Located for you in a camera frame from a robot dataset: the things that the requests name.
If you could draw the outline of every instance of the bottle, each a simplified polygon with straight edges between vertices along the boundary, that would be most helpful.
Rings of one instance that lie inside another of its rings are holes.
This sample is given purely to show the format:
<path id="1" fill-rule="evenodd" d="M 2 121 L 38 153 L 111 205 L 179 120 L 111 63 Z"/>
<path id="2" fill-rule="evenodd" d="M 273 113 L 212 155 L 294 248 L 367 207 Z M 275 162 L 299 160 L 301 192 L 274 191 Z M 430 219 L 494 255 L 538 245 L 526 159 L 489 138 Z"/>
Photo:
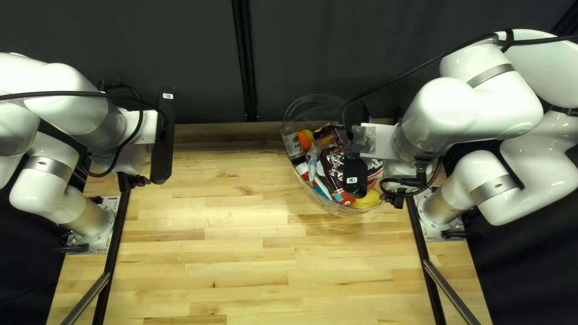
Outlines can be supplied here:
<path id="1" fill-rule="evenodd" d="M 293 166 L 304 163 L 306 161 L 305 152 L 301 148 L 301 141 L 299 141 L 295 127 L 293 125 L 281 127 L 281 136 L 283 137 L 287 156 L 289 156 Z"/>

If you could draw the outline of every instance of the bowl of items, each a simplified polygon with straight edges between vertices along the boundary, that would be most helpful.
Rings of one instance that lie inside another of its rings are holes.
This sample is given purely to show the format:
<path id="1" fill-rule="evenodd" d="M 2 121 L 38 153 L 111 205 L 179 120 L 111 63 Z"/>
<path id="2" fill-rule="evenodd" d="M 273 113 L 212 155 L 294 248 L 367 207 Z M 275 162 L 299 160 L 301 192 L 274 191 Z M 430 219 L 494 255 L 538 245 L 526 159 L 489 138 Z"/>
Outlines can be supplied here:
<path id="1" fill-rule="evenodd" d="M 289 106 L 281 124 L 287 158 L 307 196 L 327 213 L 344 217 L 368 212 L 382 203 L 376 183 L 383 174 L 380 160 L 364 158 L 365 196 L 354 198 L 343 190 L 345 104 L 335 96 L 307 95 Z"/>

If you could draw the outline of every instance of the black metal frame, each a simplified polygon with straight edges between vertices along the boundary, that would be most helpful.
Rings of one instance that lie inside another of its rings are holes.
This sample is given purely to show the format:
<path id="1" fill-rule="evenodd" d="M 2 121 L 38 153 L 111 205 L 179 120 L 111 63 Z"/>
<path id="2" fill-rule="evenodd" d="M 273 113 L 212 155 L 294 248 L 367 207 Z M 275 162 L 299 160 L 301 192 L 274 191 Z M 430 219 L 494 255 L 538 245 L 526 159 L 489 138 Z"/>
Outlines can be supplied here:
<path id="1" fill-rule="evenodd" d="M 62 321 L 61 325 L 72 325 L 82 315 L 84 310 L 90 303 L 97 298 L 97 307 L 92 317 L 93 325 L 102 325 L 105 319 L 106 306 L 110 295 L 110 287 L 118 258 L 118 249 L 120 247 L 120 238 L 123 233 L 124 221 L 127 217 L 128 201 L 131 197 L 131 189 L 134 187 L 131 177 L 125 173 L 118 173 L 118 187 L 120 188 L 120 200 L 118 202 L 118 210 L 115 218 L 115 227 L 112 232 L 108 255 L 106 256 L 106 263 L 104 273 L 80 301 L 72 308 L 68 316 Z"/>
<path id="2" fill-rule="evenodd" d="M 259 119 L 259 115 L 257 113 L 257 84 L 255 82 L 249 0 L 231 0 L 231 5 L 243 86 L 245 116 L 247 117 L 247 122 L 256 122 Z"/>
<path id="3" fill-rule="evenodd" d="M 420 256 L 421 268 L 424 273 L 425 287 L 428 290 L 429 303 L 432 307 L 433 318 L 436 325 L 445 325 L 446 318 L 443 314 L 442 302 L 439 298 L 438 286 L 446 294 L 455 310 L 463 318 L 464 322 L 469 325 L 480 325 L 480 322 L 464 304 L 462 299 L 445 280 L 443 275 L 438 271 L 434 264 L 429 260 L 428 248 L 425 245 L 425 239 L 421 230 L 420 217 L 417 213 L 416 203 L 413 197 L 406 198 L 409 219 L 412 222 L 413 236 L 416 240 L 417 252 Z"/>

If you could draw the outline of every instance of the bottle label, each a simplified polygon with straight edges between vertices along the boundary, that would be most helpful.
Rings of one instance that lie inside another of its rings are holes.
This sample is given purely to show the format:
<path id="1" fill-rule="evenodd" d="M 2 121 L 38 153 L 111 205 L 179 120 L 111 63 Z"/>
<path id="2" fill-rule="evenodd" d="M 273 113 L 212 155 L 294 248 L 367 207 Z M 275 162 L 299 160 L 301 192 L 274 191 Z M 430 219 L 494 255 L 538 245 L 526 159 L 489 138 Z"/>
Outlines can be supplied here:
<path id="1" fill-rule="evenodd" d="M 299 141 L 299 137 L 297 136 L 297 132 L 283 135 L 283 142 L 285 143 L 285 148 L 287 149 L 287 154 L 291 156 L 295 156 L 303 152 L 301 149 L 301 141 Z"/>

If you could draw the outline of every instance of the black backdrop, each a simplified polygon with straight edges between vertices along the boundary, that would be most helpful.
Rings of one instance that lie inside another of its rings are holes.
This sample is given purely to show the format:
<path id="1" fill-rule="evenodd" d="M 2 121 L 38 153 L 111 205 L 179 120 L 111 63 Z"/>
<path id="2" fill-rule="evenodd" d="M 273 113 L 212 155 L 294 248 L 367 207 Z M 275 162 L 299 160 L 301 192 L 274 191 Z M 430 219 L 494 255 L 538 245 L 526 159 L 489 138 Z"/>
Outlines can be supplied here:
<path id="1" fill-rule="evenodd" d="M 253 0 L 250 14 L 260 120 L 280 120 L 291 101 L 306 94 L 349 98 L 484 32 L 506 27 L 549 31 L 572 3 Z M 99 79 L 123 81 L 135 86 L 148 101 L 154 102 L 161 86 L 173 86 L 177 123 L 245 120 L 229 0 L 32 0 L 3 3 L 2 11 L 0 51 L 69 64 L 93 83 Z M 399 114 L 421 85 L 437 75 L 437 67 L 431 67 L 368 98 L 372 114 Z M 5 323 L 43 323 L 62 263 L 62 254 L 55 251 L 59 230 L 40 217 L 14 210 L 8 192 L 9 188 L 0 191 L 0 245 L 10 248 L 0 253 L 0 315 Z M 483 218 L 474 219 L 481 222 L 476 227 L 487 233 L 487 238 L 496 239 L 472 246 L 495 324 L 517 320 L 543 323 L 552 319 L 553 313 L 569 315 L 575 301 L 572 297 L 578 292 L 570 286 L 575 281 L 565 281 L 573 280 L 567 270 L 575 269 L 572 255 L 578 244 L 568 237 L 556 242 L 555 234 L 568 236 L 576 228 L 571 219 L 575 216 L 572 200 L 568 197 L 540 211 L 542 219 L 525 218 L 504 228 L 487 227 Z M 550 232 L 550 244 L 498 256 L 503 245 L 528 240 L 521 230 L 536 233 L 548 219 L 559 215 L 566 216 L 566 223 L 551 225 L 559 228 Z M 532 220 L 541 221 L 531 224 Z M 543 263 L 558 264 L 532 272 L 526 269 Z M 549 291 L 532 291 L 522 281 L 506 283 L 515 277 L 540 283 L 539 288 Z M 534 292 L 548 296 L 536 300 L 538 304 L 532 300 Z M 518 311 L 533 313 L 518 317 Z"/>
<path id="2" fill-rule="evenodd" d="M 252 0 L 262 121 L 300 96 L 356 92 L 452 47 L 508 27 L 551 30 L 574 0 Z M 120 80 L 154 102 L 176 89 L 176 122 L 244 121 L 231 0 L 74 0 L 3 3 L 0 51 L 77 68 L 93 83 Z M 432 67 L 368 98 L 393 117 Z"/>

